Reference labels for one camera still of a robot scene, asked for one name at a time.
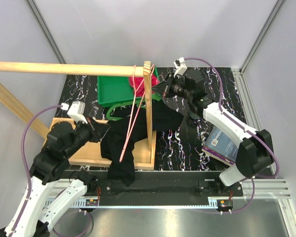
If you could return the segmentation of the black t-shirt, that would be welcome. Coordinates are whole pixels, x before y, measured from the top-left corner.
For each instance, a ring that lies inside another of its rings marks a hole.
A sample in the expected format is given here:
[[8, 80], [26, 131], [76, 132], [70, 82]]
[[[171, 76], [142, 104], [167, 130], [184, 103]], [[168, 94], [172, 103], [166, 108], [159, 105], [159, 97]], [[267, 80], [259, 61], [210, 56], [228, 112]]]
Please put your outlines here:
[[[153, 102], [153, 130], [157, 132], [177, 130], [183, 119], [184, 116], [181, 113], [169, 108], [162, 100]], [[132, 153], [135, 143], [148, 137], [146, 110], [139, 110], [122, 161], [119, 161], [119, 159], [126, 141], [129, 117], [116, 121], [110, 120], [108, 121], [108, 124], [111, 128], [100, 144], [101, 156], [111, 160], [107, 173], [108, 179], [121, 180], [124, 185], [130, 186], [135, 181], [134, 156]]]

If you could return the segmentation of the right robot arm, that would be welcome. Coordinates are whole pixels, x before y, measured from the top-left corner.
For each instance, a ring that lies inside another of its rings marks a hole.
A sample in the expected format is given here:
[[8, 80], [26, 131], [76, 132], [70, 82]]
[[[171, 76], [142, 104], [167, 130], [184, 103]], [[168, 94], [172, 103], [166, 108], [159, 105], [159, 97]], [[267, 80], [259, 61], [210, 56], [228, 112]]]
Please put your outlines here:
[[206, 93], [204, 79], [197, 71], [183, 76], [168, 74], [152, 90], [162, 97], [186, 99], [192, 114], [213, 124], [237, 146], [235, 164], [220, 173], [220, 180], [214, 183], [218, 195], [227, 195], [232, 185], [254, 177], [275, 162], [270, 133], [248, 126], [223, 108], [217, 99]]

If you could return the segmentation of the pink red t-shirt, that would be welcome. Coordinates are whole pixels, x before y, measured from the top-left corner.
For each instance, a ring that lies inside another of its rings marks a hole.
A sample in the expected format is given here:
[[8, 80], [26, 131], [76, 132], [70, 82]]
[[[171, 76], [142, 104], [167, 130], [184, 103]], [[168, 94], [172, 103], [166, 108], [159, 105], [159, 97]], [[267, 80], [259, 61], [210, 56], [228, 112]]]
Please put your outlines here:
[[[143, 96], [145, 92], [145, 84], [144, 78], [141, 77], [132, 77], [128, 78], [130, 86], [133, 88], [133, 92], [136, 94], [137, 97]], [[151, 86], [155, 86], [159, 84], [159, 80], [155, 75], [152, 75], [151, 78]]]

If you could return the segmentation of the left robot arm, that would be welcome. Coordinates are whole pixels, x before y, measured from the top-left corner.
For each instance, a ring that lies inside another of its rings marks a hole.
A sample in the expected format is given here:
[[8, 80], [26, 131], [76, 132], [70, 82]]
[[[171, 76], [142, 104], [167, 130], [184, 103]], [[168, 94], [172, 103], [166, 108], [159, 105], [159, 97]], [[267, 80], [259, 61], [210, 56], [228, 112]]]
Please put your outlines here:
[[87, 142], [101, 142], [109, 129], [109, 124], [91, 118], [74, 125], [67, 121], [54, 124], [29, 169], [30, 181], [22, 201], [8, 226], [0, 229], [0, 237], [47, 237], [75, 200], [94, 194], [96, 176], [80, 171], [78, 177], [44, 207], [51, 190], [69, 167], [69, 158]]

